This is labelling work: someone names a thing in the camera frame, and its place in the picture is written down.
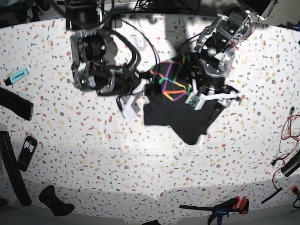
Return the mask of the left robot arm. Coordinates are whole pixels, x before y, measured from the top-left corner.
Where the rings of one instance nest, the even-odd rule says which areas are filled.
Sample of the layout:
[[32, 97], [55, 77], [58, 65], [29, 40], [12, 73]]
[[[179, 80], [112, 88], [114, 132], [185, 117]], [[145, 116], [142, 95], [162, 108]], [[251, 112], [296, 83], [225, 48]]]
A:
[[241, 102], [239, 92], [226, 85], [235, 59], [236, 45], [245, 41], [254, 30], [256, 14], [247, 7], [235, 7], [219, 14], [199, 35], [188, 68], [192, 76], [192, 91], [186, 104], [201, 110], [214, 101], [222, 108], [232, 101]]

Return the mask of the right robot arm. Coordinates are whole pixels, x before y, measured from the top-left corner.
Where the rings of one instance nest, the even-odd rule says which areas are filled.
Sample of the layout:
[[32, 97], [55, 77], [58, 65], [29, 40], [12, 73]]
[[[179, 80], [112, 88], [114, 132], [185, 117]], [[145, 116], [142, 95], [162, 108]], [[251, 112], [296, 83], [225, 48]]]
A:
[[95, 91], [99, 97], [116, 96], [122, 116], [130, 120], [140, 111], [136, 101], [149, 79], [137, 67], [139, 51], [111, 26], [114, 1], [105, 10], [103, 0], [51, 0], [49, 4], [66, 19], [70, 38], [74, 87]]

